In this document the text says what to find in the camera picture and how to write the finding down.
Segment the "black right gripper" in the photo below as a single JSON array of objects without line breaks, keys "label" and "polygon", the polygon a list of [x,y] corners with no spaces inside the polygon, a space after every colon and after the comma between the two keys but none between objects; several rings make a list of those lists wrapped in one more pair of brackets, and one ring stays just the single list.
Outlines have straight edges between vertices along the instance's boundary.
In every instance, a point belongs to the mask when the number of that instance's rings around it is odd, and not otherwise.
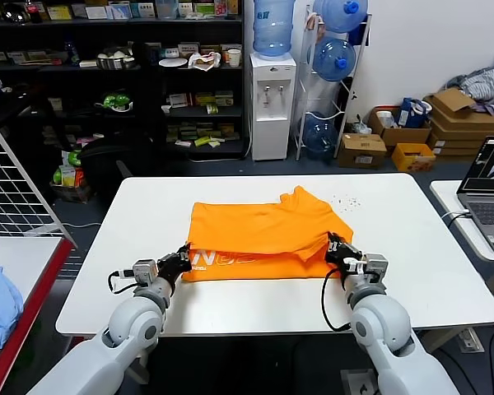
[{"label": "black right gripper", "polygon": [[325,261],[333,264],[343,275],[356,274],[357,263],[362,259],[362,252],[340,238],[336,233],[328,233],[329,248],[325,254]]}]

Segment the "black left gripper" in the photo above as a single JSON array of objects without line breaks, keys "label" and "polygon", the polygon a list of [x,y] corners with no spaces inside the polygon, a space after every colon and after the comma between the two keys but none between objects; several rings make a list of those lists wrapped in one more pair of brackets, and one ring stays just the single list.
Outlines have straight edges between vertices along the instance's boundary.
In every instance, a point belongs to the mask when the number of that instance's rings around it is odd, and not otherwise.
[{"label": "black left gripper", "polygon": [[189,259],[190,244],[180,247],[176,253],[169,253],[158,260],[158,276],[175,286],[178,278],[193,268]]}]

